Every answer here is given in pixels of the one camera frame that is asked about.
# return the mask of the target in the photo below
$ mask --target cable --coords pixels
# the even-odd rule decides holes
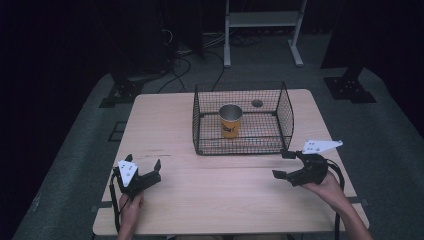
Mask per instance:
[[[181,93],[183,90],[184,90],[185,92],[187,92],[187,89],[185,88],[185,85],[184,85],[183,81],[181,80],[181,76],[178,76],[178,75],[175,73],[175,71],[174,71],[174,70],[172,70],[172,73],[174,74],[174,76],[175,76],[175,77],[177,77],[177,78],[178,78],[178,81],[181,83],[182,88],[181,88],[181,90],[180,90],[180,93]]]
[[[175,81],[175,80],[177,80],[177,79],[179,79],[180,80],[180,83],[182,84],[182,86],[183,86],[183,88],[185,89],[185,87],[184,87],[184,83],[182,82],[182,80],[180,79],[180,77],[182,77],[182,76],[184,76],[186,73],[188,73],[188,71],[190,71],[190,69],[191,69],[191,63],[190,63],[190,61],[188,61],[188,60],[186,60],[186,59],[184,59],[184,58],[179,58],[179,60],[183,60],[183,61],[185,61],[186,63],[188,63],[188,68],[186,69],[186,71],[183,73],[183,74],[181,74],[181,75],[177,75],[177,74],[175,74],[175,72],[174,72],[174,74],[175,74],[175,78],[173,78],[173,79],[171,79],[171,80],[169,80],[168,82],[166,82],[164,85],[162,85],[162,87],[161,88],[159,88],[159,90],[157,91],[157,93],[160,93],[168,84],[170,84],[171,82],[173,82],[173,81]]]
[[[116,227],[116,231],[119,232],[119,230],[121,228],[121,224],[119,223],[120,212],[118,211],[118,202],[116,200],[115,187],[113,185],[113,179],[115,177],[116,177],[116,172],[115,172],[115,169],[114,169],[113,173],[112,173],[112,177],[110,179],[109,190],[110,190],[110,196],[112,198],[113,212],[114,212],[114,215],[115,215],[115,227]]]
[[[255,3],[255,0],[253,0],[251,3],[250,3],[250,7],[249,7],[249,10],[247,10],[247,11],[250,11],[250,10],[252,10],[252,7],[253,7],[253,4]]]
[[[212,90],[211,90],[211,91],[213,92],[213,91],[215,90],[215,87],[216,87],[216,85],[218,84],[219,80],[221,80],[222,75],[224,75],[224,70],[225,70],[225,66],[224,66],[224,59],[222,59],[222,57],[221,57],[221,56],[219,56],[218,54],[216,54],[216,53],[214,53],[214,52],[205,51],[205,53],[209,53],[209,54],[213,54],[213,55],[217,56],[217,57],[219,58],[219,60],[221,60],[221,64],[222,64],[222,71],[221,71],[221,73],[219,74],[218,79],[216,79],[216,80],[215,80],[215,82],[214,82],[214,84],[213,84],[213,86],[212,86]]]
[[[121,215],[122,209],[124,209],[125,205],[127,205],[128,200],[130,200],[129,196],[128,196],[127,200],[125,201],[124,205],[121,207],[121,210],[119,210],[119,215]]]
[[[343,177],[342,171],[340,170],[339,166],[335,162],[333,162],[333,161],[331,161],[329,159],[326,159],[326,160],[328,162],[331,162],[331,164],[328,164],[327,163],[327,165],[337,173],[337,175],[339,177],[339,185],[340,185],[340,188],[343,191],[344,190],[345,181],[344,181],[344,177]],[[336,219],[335,219],[334,225],[335,225],[334,226],[334,239],[339,240],[340,239],[340,215],[338,213],[336,213]]]
[[[255,2],[255,0],[253,0],[252,2],[251,2],[251,4],[250,4],[250,7],[249,7],[249,10],[248,11],[250,11],[250,9],[252,8],[252,6],[253,6],[253,3]],[[245,11],[245,7],[246,7],[246,4],[247,4],[247,0],[245,0],[244,2],[243,2],[243,6],[241,7],[241,12],[244,12]],[[234,28],[231,32],[230,32],[230,36],[237,30],[238,28]],[[208,36],[208,35],[219,35],[219,37],[218,38],[216,38],[216,39],[214,39],[214,40],[212,40],[212,41],[210,41],[210,42],[208,42],[208,43],[206,43],[206,44],[204,44],[203,45],[203,48],[204,49],[206,49],[206,48],[210,48],[210,47],[212,47],[212,46],[215,46],[215,45],[217,45],[217,44],[219,44],[219,43],[221,43],[221,42],[223,42],[224,41],[224,37],[225,37],[225,34],[224,33],[203,33],[203,36]],[[182,54],[182,55],[184,55],[184,54],[190,54],[190,53],[192,53],[192,50],[187,50],[187,51],[177,51],[177,53],[178,54]]]
[[[255,44],[259,44],[262,42],[262,37],[257,36],[259,40],[254,40],[252,37],[243,37],[240,35],[235,35],[231,38],[230,44],[233,47],[250,47]]]
[[[162,29],[162,32],[168,32],[169,33],[169,41],[168,43],[172,42],[172,39],[174,38],[174,35],[172,34],[171,31],[169,31],[168,29]]]

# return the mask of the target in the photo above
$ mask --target black cable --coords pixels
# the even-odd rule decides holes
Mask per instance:
[[[121,215],[122,209],[127,205],[128,200],[130,200],[130,197],[128,196],[127,200],[125,201],[124,205],[121,207],[121,210],[119,210],[119,215]]]
[[[185,92],[187,92],[187,89],[185,88],[185,85],[183,83],[183,81],[181,80],[181,76],[178,76],[174,70],[172,70],[172,74],[174,74],[174,76],[178,79],[178,81],[181,83],[181,90],[180,93],[184,90]]]
[[[116,2],[116,5],[118,5],[119,16],[121,17],[122,22],[124,22],[124,27],[127,30],[127,32],[130,32],[130,29],[128,28],[129,24],[127,22],[127,19],[124,17],[124,13],[122,11],[121,4],[119,3],[119,0],[115,0],[115,2]]]
[[[215,87],[216,87],[216,85],[218,84],[219,80],[221,80],[222,75],[224,75],[224,70],[225,70],[225,66],[224,66],[224,59],[222,59],[222,57],[221,57],[221,56],[219,56],[218,54],[216,54],[216,53],[214,53],[214,52],[205,51],[205,53],[209,53],[209,54],[213,54],[213,55],[217,56],[217,57],[219,58],[219,60],[221,61],[221,64],[222,64],[222,71],[221,71],[221,73],[219,74],[218,79],[216,79],[216,80],[215,80],[215,83],[214,83],[214,84],[213,84],[213,86],[212,86],[212,92],[213,92],[213,91],[215,90]]]
[[[116,231],[119,232],[121,228],[121,224],[119,223],[119,208],[118,208],[118,202],[116,200],[116,193],[115,193],[115,187],[113,186],[113,179],[115,178],[115,172],[112,173],[112,177],[110,179],[109,184],[109,190],[110,190],[110,196],[112,198],[112,206],[113,206],[113,212],[115,214],[115,227]]]
[[[168,84],[170,84],[171,82],[173,82],[173,81],[175,81],[175,80],[177,80],[177,79],[180,79],[180,77],[182,77],[182,76],[184,76],[185,74],[187,74],[188,73],[188,71],[190,71],[190,69],[191,69],[191,63],[190,63],[190,61],[188,61],[188,60],[186,60],[186,59],[184,59],[184,58],[179,58],[179,60],[183,60],[183,61],[185,61],[187,64],[188,64],[188,68],[186,69],[186,71],[183,73],[183,74],[181,74],[181,75],[176,75],[175,73],[175,75],[176,75],[176,77],[175,78],[173,78],[173,79],[171,79],[171,80],[169,80],[168,82],[166,82],[164,85],[162,85],[162,87],[161,88],[159,88],[159,90],[157,91],[157,93],[160,93]]]
[[[249,9],[247,10],[247,11],[250,11],[250,10],[252,10],[252,7],[253,7],[253,4],[255,3],[255,0],[253,0],[251,3],[250,3],[250,7],[249,7]]]
[[[327,165],[337,173],[337,175],[339,177],[339,185],[340,185],[340,188],[343,191],[344,186],[345,186],[345,181],[344,181],[342,171],[340,170],[339,166],[335,162],[333,162],[329,159],[326,159],[326,160],[328,162],[331,162],[331,164],[327,164]],[[336,213],[336,219],[335,219],[334,225],[335,225],[334,226],[334,239],[339,240],[340,239],[340,215],[338,213]]]

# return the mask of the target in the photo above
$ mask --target gray floor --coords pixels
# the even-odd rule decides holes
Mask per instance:
[[[329,35],[303,35],[299,51],[304,67],[294,65],[286,44],[288,36],[266,37],[260,44],[231,49],[232,66],[221,82],[285,81],[289,89],[309,89],[335,140],[358,196],[364,206],[375,239],[424,239],[424,141],[393,101],[381,79],[368,70],[360,82],[377,103],[352,104],[332,99],[323,77],[339,76],[344,69],[321,70]],[[222,47],[208,49],[222,56]],[[214,54],[190,55],[190,71],[181,77],[188,92],[197,83],[215,82],[222,62]],[[187,62],[177,61],[182,73]],[[156,93],[173,75],[145,85],[143,93]],[[53,166],[14,239],[114,239],[93,236],[92,225],[119,142],[108,141],[116,122],[126,121],[131,104],[99,108],[113,81],[99,80],[69,132]],[[161,93],[180,92],[174,81]],[[294,235],[296,239],[332,239],[332,233]],[[136,237],[163,239],[163,237]]]

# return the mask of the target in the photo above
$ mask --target metal stand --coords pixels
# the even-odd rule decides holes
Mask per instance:
[[[116,85],[112,86],[107,98],[103,98],[99,108],[113,108],[115,104],[134,103],[135,98],[141,93],[143,85],[128,83],[121,85],[118,89]]]
[[[372,94],[358,81],[362,66],[350,66],[342,77],[325,77],[331,95],[335,100],[350,100],[352,103],[376,103]]]
[[[224,66],[231,66],[230,57],[230,28],[232,27],[277,27],[295,26],[293,39],[288,40],[296,66],[302,67],[303,61],[297,50],[296,44],[302,25],[307,0],[302,0],[299,11],[287,12],[241,12],[230,13],[230,1],[227,0],[225,8],[225,44]]]

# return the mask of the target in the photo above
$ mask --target human hand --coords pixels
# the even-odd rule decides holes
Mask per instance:
[[[365,227],[352,204],[340,188],[336,177],[330,171],[321,184],[307,183],[303,188],[315,193],[336,211],[343,220],[346,227],[348,239],[350,240],[372,240],[371,233]]]
[[[336,212],[341,208],[351,205],[343,190],[340,188],[336,177],[330,171],[327,172],[327,176],[321,184],[307,183],[301,187],[318,195]]]
[[[132,200],[125,193],[119,198],[121,228],[118,233],[118,240],[132,239],[143,202],[143,192],[137,194]]]

